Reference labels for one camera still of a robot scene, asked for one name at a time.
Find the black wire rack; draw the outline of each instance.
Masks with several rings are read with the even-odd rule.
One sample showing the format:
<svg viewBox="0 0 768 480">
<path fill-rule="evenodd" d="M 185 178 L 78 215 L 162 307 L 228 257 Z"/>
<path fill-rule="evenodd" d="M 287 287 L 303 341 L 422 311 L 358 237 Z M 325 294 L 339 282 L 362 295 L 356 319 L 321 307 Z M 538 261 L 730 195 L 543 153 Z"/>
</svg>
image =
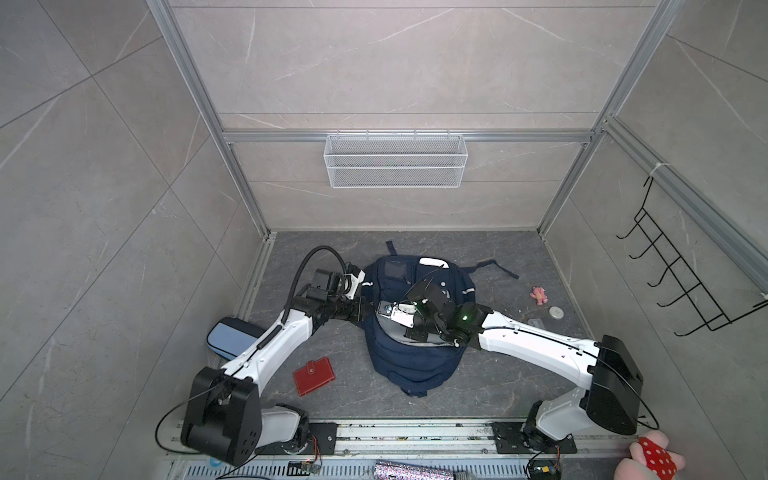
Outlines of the black wire rack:
<svg viewBox="0 0 768 480">
<path fill-rule="evenodd" d="M 690 265 L 683 258 L 683 256 L 680 254 L 680 251 L 677 249 L 677 247 L 674 245 L 674 243 L 672 243 L 672 241 L 669 239 L 669 237 L 667 237 L 667 234 L 661 229 L 661 227 L 659 227 L 659 224 L 656 223 L 656 220 L 654 220 L 654 218 L 648 213 L 648 210 L 645 210 L 645 203 L 648 200 L 648 194 L 650 193 L 650 188 L 653 186 L 653 184 L 654 184 L 654 179 L 652 177 L 648 177 L 645 180 L 645 183 L 643 184 L 643 186 L 645 187 L 647 185 L 648 188 L 645 190 L 645 198 L 643 199 L 643 204 L 641 205 L 640 209 L 637 211 L 637 213 L 634 216 L 634 225 L 632 226 L 632 229 L 629 230 L 629 232 L 626 235 L 624 235 L 623 237 L 617 235 L 616 238 L 619 238 L 619 239 L 623 240 L 623 239 L 629 237 L 632 234 L 632 232 L 635 231 L 635 229 L 639 228 L 640 231 L 645 236 L 645 238 L 648 239 L 650 244 L 648 245 L 648 247 L 645 250 L 643 250 L 643 253 L 641 253 L 640 255 L 637 255 L 636 257 L 630 255 L 629 257 L 631 259 L 636 260 L 638 258 L 641 258 L 651 248 L 653 248 L 656 251 L 656 253 L 659 255 L 659 257 L 662 259 L 662 261 L 664 262 L 664 265 L 667 266 L 667 268 L 665 268 L 664 272 L 661 274 L 661 278 L 659 279 L 659 281 L 654 283 L 654 284 L 647 283 L 648 286 L 656 287 L 656 286 L 661 285 L 661 282 L 664 281 L 664 277 L 667 275 L 667 273 L 671 273 L 672 276 L 674 277 L 675 281 L 677 282 L 677 285 L 680 287 L 681 290 L 683 290 L 682 294 L 680 294 L 677 298 L 675 298 L 671 302 L 669 302 L 669 303 L 667 303 L 665 305 L 662 305 L 661 303 L 657 303 L 657 305 L 664 308 L 664 307 L 667 307 L 667 306 L 675 304 L 678 300 L 682 300 L 683 298 L 687 298 L 688 301 L 690 302 L 690 304 L 696 310 L 696 313 L 699 314 L 699 317 L 701 318 L 701 321 L 702 321 L 701 325 L 699 325 L 696 328 L 692 329 L 690 332 L 687 332 L 687 333 L 677 333 L 677 332 L 675 332 L 674 334 L 677 335 L 677 336 L 687 336 L 687 335 L 690 335 L 691 333 L 696 332 L 697 330 L 702 329 L 704 327 L 708 328 L 709 331 L 714 332 L 715 330 L 719 330 L 719 329 L 723 328 L 724 326 L 728 326 L 731 323 L 734 323 L 737 320 L 742 319 L 745 316 L 751 315 L 752 313 L 755 313 L 757 310 L 760 310 L 760 309 L 764 308 L 765 306 L 768 306 L 768 299 L 765 299 L 765 300 L 763 300 L 761 302 L 756 303 L 755 305 L 752 305 L 752 309 L 749 312 L 744 313 L 743 315 L 739 315 L 738 317 L 736 317 L 734 319 L 731 319 L 728 316 L 728 314 L 723 311 L 723 308 L 720 306 L 720 304 L 717 302 L 717 300 L 715 300 L 715 298 L 712 296 L 712 293 L 710 293 L 709 289 L 707 289 L 707 286 L 704 285 L 704 283 L 701 281 L 699 276 L 696 275 L 696 272 L 694 272 L 694 269 L 690 268 Z M 641 221 L 643 221 L 645 219 L 648 219 L 650 222 L 652 222 L 653 225 L 656 227 L 656 229 L 660 232 L 658 235 L 655 236 L 655 238 L 651 238 L 651 235 L 649 235 L 648 232 L 646 231 L 646 229 L 643 228 L 643 226 L 641 225 Z M 674 251 L 674 255 L 673 255 L 674 258 L 672 260 L 667 260 L 667 258 L 664 255 L 662 255 L 661 252 L 659 251 L 659 248 L 658 248 L 657 245 L 658 245 L 660 240 L 666 240 L 666 242 L 669 245 L 669 247 L 671 247 L 672 250 Z M 686 288 L 683 285 L 683 283 L 680 281 L 680 278 L 678 277 L 678 275 L 672 269 L 672 267 L 675 264 L 677 264 L 677 263 L 682 263 L 682 265 L 683 265 L 682 268 L 687 269 L 687 271 L 690 273 L 690 275 L 695 279 L 693 286 L 691 286 L 689 288 Z M 699 306 L 697 305 L 697 302 L 694 301 L 694 299 L 692 299 L 690 297 L 692 292 L 694 292 L 694 291 L 698 292 L 698 291 L 702 291 L 702 290 L 710 298 L 710 300 L 712 301 L 712 304 L 715 307 L 714 316 L 712 316 L 709 319 L 707 319 L 702 314 L 701 310 L 699 309 Z M 723 323 L 721 321 L 720 324 L 717 324 L 717 325 L 713 326 L 713 322 L 715 320 L 720 319 L 720 318 L 725 319 L 725 322 Z"/>
</svg>

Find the gray tile wall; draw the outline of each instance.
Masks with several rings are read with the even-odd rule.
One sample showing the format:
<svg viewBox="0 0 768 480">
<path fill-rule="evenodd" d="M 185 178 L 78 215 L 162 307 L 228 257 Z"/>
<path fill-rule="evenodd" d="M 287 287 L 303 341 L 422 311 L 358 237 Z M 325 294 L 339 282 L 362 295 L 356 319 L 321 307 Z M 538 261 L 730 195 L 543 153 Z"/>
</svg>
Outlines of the gray tile wall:
<svg viewBox="0 0 768 480">
<path fill-rule="evenodd" d="M 547 242 L 584 318 L 599 338 L 619 336 L 645 376 L 643 397 L 671 438 L 670 448 L 687 457 L 686 478 L 764 478 L 768 382 L 763 347 L 768 311 L 761 310 L 715 332 L 701 329 L 693 306 L 681 300 L 671 275 L 651 288 L 664 271 L 635 230 L 647 175 L 610 140 L 601 145 Z M 725 253 L 658 187 L 646 205 L 685 260 L 726 313 L 735 318 L 758 303 L 759 289 Z M 669 260 L 671 250 L 661 247 Z M 688 286 L 693 277 L 674 270 Z M 700 290 L 694 299 L 713 311 Z"/>
<path fill-rule="evenodd" d="M 577 143 L 467 145 L 458 188 L 333 189 L 322 143 L 236 144 L 274 230 L 532 230 L 576 156 Z"/>
<path fill-rule="evenodd" d="M 619 117 L 768 250 L 768 3 L 689 0 Z"/>
<path fill-rule="evenodd" d="M 3 2 L 0 45 L 0 477 L 146 478 L 260 239 L 143 0 Z"/>
<path fill-rule="evenodd" d="M 655 5 L 171 3 L 229 129 L 591 128 Z M 275 230 L 533 229 L 578 146 L 473 144 L 456 190 L 334 190 L 317 144 L 237 152 Z"/>
<path fill-rule="evenodd" d="M 619 118 L 768 249 L 766 40 L 765 2 L 689 0 Z M 684 390 L 665 387 L 648 395 L 656 396 L 662 409 L 688 406 L 687 415 L 665 419 L 669 427 L 662 428 L 689 457 L 691 476 L 765 478 L 768 407 L 763 399 L 768 381 L 763 370 L 768 357 L 763 343 L 768 311 L 715 332 L 674 335 L 700 325 L 695 311 L 686 300 L 660 308 L 657 302 L 664 304 L 680 293 L 671 276 L 657 288 L 646 283 L 658 280 L 664 264 L 655 253 L 629 258 L 646 247 L 642 235 L 616 238 L 631 228 L 644 179 L 644 172 L 617 146 L 609 142 L 601 147 L 548 236 L 552 250 L 592 328 L 618 333 L 642 329 L 647 338 L 627 338 L 638 351 L 660 360 L 647 367 L 646 378 L 669 376 L 673 370 L 675 382 L 684 382 Z M 761 301 L 757 287 L 663 191 L 654 187 L 648 202 L 651 214 L 730 318 Z M 694 284 L 692 276 L 678 274 L 688 286 Z M 600 281 L 609 276 L 612 280 Z M 698 308 L 705 315 L 717 313 L 696 292 Z M 618 296 L 624 301 L 614 302 Z"/>
<path fill-rule="evenodd" d="M 644 0 L 172 3 L 228 128 L 590 128 L 654 7 Z"/>
</svg>

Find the backpack strap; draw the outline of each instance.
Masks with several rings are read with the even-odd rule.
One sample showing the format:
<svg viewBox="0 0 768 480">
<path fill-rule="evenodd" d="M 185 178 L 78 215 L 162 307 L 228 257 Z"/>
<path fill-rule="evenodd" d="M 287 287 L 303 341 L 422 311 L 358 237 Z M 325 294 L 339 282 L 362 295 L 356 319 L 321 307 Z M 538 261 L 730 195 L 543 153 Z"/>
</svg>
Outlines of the backpack strap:
<svg viewBox="0 0 768 480">
<path fill-rule="evenodd" d="M 482 268 L 482 267 L 484 267 L 484 266 L 488 266 L 488 265 L 496 265 L 498 268 L 502 269 L 502 271 L 503 271 L 504 273 L 506 273 L 507 275 L 511 276 L 512 278 L 514 278 L 514 279 L 516 279 L 516 280 L 520 278 L 520 276 L 519 276 L 519 275 L 516 275 L 516 274 L 514 274 L 514 273 L 510 272 L 509 270 L 505 269 L 503 266 L 499 265 L 499 264 L 498 264 L 498 262 L 497 262 L 496 260 L 493 260 L 493 259 L 490 259 L 490 260 L 483 260 L 482 262 L 478 263 L 478 264 L 477 264 L 477 265 L 475 265 L 475 266 L 463 266 L 463 267 L 461 267 L 461 268 L 462 268 L 462 270 L 464 270 L 466 273 L 474 273 L 474 272 L 475 272 L 475 271 L 476 271 L 478 268 Z"/>
<path fill-rule="evenodd" d="M 389 250 L 390 255 L 397 255 L 397 250 L 395 250 L 395 244 L 392 243 L 391 240 L 386 241 L 386 249 Z"/>
</svg>

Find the vent grate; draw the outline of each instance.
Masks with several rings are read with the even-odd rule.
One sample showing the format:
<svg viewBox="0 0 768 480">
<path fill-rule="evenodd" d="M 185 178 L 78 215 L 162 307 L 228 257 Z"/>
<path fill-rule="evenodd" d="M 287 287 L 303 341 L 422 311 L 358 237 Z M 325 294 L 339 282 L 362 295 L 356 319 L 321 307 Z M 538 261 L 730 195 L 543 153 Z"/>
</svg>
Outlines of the vent grate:
<svg viewBox="0 0 768 480">
<path fill-rule="evenodd" d="M 289 467 L 289 462 L 294 459 L 273 460 L 269 458 L 257 458 L 236 472 L 237 475 L 257 475 L 271 478 L 271 480 L 296 480 L 297 478 L 309 478 L 296 475 L 296 469 Z M 410 465 L 440 468 L 449 472 L 471 472 L 478 480 L 491 480 L 496 478 L 525 478 L 526 458 L 497 458 L 497 459 L 436 459 L 436 460 L 398 460 Z M 323 460 L 323 468 L 320 473 L 311 475 L 311 480 L 370 480 L 376 460 L 366 459 L 328 459 Z M 181 480 L 214 480 L 218 475 L 229 471 L 228 465 L 213 467 L 206 460 L 190 460 Z"/>
</svg>

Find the wire basket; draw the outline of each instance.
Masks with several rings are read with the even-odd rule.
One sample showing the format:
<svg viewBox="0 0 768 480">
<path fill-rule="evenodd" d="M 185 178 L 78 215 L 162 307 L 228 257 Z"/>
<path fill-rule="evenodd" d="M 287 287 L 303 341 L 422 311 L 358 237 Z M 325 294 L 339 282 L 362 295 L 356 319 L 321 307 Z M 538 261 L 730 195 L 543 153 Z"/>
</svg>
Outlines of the wire basket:
<svg viewBox="0 0 768 480">
<path fill-rule="evenodd" d="M 323 157 L 333 188 L 458 187 L 467 145 L 460 134 L 332 134 Z"/>
</svg>

